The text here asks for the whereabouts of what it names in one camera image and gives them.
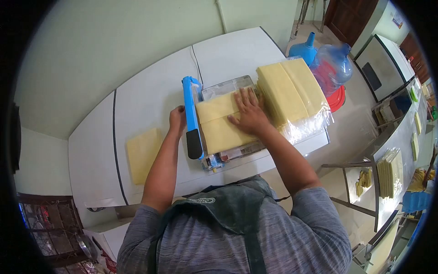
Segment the white appliance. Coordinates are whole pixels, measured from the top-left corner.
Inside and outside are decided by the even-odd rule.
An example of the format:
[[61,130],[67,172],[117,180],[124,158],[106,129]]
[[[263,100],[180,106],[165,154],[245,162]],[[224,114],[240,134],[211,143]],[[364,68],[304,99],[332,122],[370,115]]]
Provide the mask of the white appliance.
[[415,75],[399,46],[377,34],[355,62],[378,102],[404,87]]
[[117,262],[117,255],[131,220],[132,218],[125,218],[99,224],[94,227],[84,228],[83,232],[93,242],[98,254],[102,253],[100,251],[100,248],[102,248],[114,262]]

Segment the person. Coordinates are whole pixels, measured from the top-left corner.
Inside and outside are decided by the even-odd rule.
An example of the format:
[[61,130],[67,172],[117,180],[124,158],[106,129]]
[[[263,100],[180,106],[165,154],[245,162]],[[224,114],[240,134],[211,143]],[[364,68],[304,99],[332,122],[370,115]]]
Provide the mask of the person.
[[260,176],[172,204],[186,126],[179,106],[170,112],[170,129],[119,250],[117,273],[347,273],[350,241],[313,168],[270,124],[252,89],[236,92],[235,100],[240,119],[228,119],[268,149],[292,196],[291,214]]

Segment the floor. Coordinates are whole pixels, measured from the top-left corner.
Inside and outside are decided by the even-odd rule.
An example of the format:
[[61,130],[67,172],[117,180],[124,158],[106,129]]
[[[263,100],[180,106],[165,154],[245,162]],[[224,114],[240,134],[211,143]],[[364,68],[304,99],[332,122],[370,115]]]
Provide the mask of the floor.
[[[304,43],[310,32],[315,33],[315,47],[322,44],[340,43],[327,28],[324,33],[311,24],[300,26],[296,39],[288,44],[287,51],[295,43]],[[375,137],[375,123],[371,116],[371,108],[376,104],[371,91],[356,66],[353,66],[352,78],[345,84],[346,101],[333,113],[334,123],[328,127],[330,144],[308,154],[306,159],[319,175],[321,182],[330,196],[346,200],[346,189],[342,170],[321,169],[324,163],[341,163],[347,161],[363,150]],[[261,174],[275,190],[279,198],[289,195],[276,168]],[[292,209],[292,199],[279,202],[287,212]],[[374,218],[335,203],[339,216],[345,226],[351,246],[368,242],[374,236]],[[138,205],[116,207],[119,218],[132,217]]]

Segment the white pipe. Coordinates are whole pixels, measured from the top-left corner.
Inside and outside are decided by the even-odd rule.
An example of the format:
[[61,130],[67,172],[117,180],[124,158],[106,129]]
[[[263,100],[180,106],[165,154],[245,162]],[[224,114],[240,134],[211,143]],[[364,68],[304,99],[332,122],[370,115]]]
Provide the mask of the white pipe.
[[224,33],[227,33],[227,32],[226,32],[226,26],[225,26],[225,19],[223,18],[222,8],[221,8],[221,6],[220,6],[220,2],[219,2],[219,0],[216,0],[216,5],[218,6],[218,9],[219,9],[220,21],[221,21],[221,23],[222,23],[222,29],[223,29],[223,32],[224,32]]

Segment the blue funnel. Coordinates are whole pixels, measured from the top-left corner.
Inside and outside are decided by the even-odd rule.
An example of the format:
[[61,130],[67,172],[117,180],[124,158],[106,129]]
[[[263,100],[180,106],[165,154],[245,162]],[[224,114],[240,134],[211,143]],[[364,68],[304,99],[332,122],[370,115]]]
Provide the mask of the blue funnel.
[[313,62],[313,59],[315,59],[316,55],[316,49],[313,46],[314,40],[315,33],[311,32],[306,43],[295,44],[290,47],[288,57],[301,56],[306,62],[306,65],[309,66]]

